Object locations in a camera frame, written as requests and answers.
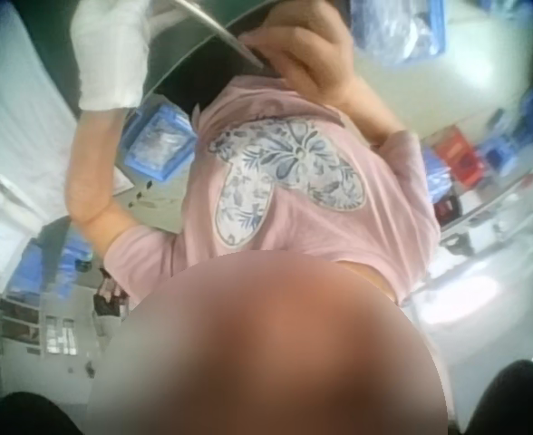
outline window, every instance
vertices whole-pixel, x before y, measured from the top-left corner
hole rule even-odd
[[[2,336],[16,342],[39,345],[39,328],[15,319],[3,317]]]
[[[75,356],[77,354],[77,340],[75,339],[75,322],[72,319],[60,319],[47,315],[47,352],[62,353]]]
[[[47,315],[45,317],[45,324],[47,326],[47,352],[60,353],[59,341],[57,338],[57,317]]]
[[[77,354],[75,341],[75,322],[71,319],[63,320],[63,353],[66,355]]]

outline blurred region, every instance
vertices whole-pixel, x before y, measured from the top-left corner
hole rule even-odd
[[[193,266],[169,287],[111,341],[89,433],[445,431],[423,339],[348,270],[257,251]]]

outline dark fabric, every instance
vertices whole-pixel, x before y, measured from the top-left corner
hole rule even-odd
[[[0,400],[0,434],[82,435],[82,432],[45,397],[15,392]]]
[[[112,296],[110,302],[101,295],[93,295],[93,309],[97,315],[120,316],[120,298]]]
[[[465,435],[533,435],[533,362],[514,362],[494,379]]]

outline human finger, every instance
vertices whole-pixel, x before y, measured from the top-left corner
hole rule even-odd
[[[341,14],[325,0],[292,0],[275,6],[263,26],[298,26],[312,30],[333,44],[351,37]]]
[[[268,49],[260,50],[260,52],[295,91],[311,99],[316,96],[317,84],[309,71],[297,59]]]
[[[324,38],[302,27],[259,27],[239,36],[239,40],[259,51],[288,53],[309,70],[322,71],[334,47]]]

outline white wall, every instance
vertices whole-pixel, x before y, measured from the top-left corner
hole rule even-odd
[[[94,290],[75,287],[69,300],[56,295],[44,295],[42,316],[54,315],[73,319],[78,354],[34,355],[26,351],[27,344],[4,340],[1,358],[3,393],[34,392],[57,404],[85,404],[89,399],[92,380],[85,364],[100,357],[92,324]]]

